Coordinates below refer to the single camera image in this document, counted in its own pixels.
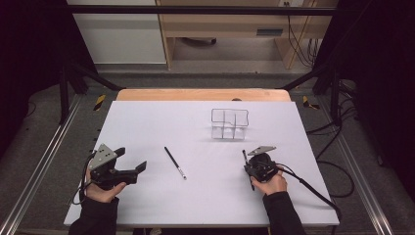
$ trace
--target gray floor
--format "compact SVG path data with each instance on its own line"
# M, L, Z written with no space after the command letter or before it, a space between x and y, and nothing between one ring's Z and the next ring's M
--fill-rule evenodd
M128 71L125 72L120 68L122 67L114 65L102 66L102 75L126 87L275 88L287 84L309 70L299 63L293 70L284 70L275 45L272 40L267 39L218 39L215 45L183 40L178 42L171 70L161 67L127 66ZM312 95L310 87L314 81L310 80L290 92L293 101L298 104L306 130L328 122L323 109L314 110L302 105L304 95L308 97L310 104L323 107L327 104L328 95ZM63 226L69 208L66 205L67 200L77 187L83 162L95 146L94 139L98 137L111 101L116 96L116 92L100 84L89 79L87 82L90 86L87 95L70 95L73 100L80 98L79 109L63 141L59 143L56 155L48 165L34 197L29 199L30 204L24 210L25 214L18 221L18 233L58 234L57 231L68 230ZM93 111L101 94L107 95L103 107L100 111ZM0 221L6 220L19 200L26 182L35 171L58 128L58 86L33 95L30 101L35 104L36 110L24 120L20 132L0 162ZM351 102L345 103L345 109L351 105ZM310 135L309 141L313 152L317 155L333 135ZM415 206L406 195L394 171L378 166L377 154L368 141L361 123L354 117L346 119L342 136L379 202L393 231L391 234L415 234ZM347 168L344 154L339 149L337 141L321 160ZM320 169L330 193L342 194L348 190L349 183L338 170L326 165L321 165ZM389 234L375 229L370 210L360 192L355 191L350 197L336 199L335 202L344 214L338 234ZM325 228L307 231L309 234L329 234Z

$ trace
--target white cabinet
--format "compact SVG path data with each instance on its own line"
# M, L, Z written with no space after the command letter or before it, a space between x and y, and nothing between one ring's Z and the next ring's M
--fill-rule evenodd
M155 5L154 0L68 0L70 5ZM74 14L95 64L165 64L158 15Z

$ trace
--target hand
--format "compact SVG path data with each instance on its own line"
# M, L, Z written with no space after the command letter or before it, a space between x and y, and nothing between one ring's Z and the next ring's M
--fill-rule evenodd
M259 189L262 193L266 195L287 191L287 181L283 177L282 170L278 170L278 173L272 176L272 178L268 182L261 183L257 181L253 176L251 176L251 182L253 183L253 186L255 186L257 189Z
M87 169L86 170L87 181L89 181L90 178L91 178L91 172L89 171L89 169ZM118 195L122 191L122 189L125 188L125 186L126 186L126 183L122 182L122 183L119 183L113 189L106 191L98 187L98 185L92 183L86 188L86 197L92 200L95 200L97 202L100 202L100 203L110 203L113 200L113 198L116 195Z

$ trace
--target black curtain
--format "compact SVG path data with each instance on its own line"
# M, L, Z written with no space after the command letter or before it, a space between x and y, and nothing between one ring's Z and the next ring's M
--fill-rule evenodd
M65 63L96 72L72 14L44 11L48 4L67 2L0 0L0 157L27 114L29 97L58 84Z
M363 10L368 2L342 0L339 6ZM346 43L330 57L357 16L334 17L316 68L330 58L335 60L332 69L339 72L340 79L355 81L356 107L374 146L415 202L414 14L411 0L373 0ZM321 74L316 86L327 88L332 76L329 70Z

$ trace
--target sleeve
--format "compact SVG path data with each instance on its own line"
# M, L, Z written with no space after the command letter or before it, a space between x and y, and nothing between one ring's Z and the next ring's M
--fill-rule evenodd
M85 197L80 217L69 228L69 235L115 235L118 198L100 203Z
M305 235L288 192L265 195L262 201L268 214L272 235Z

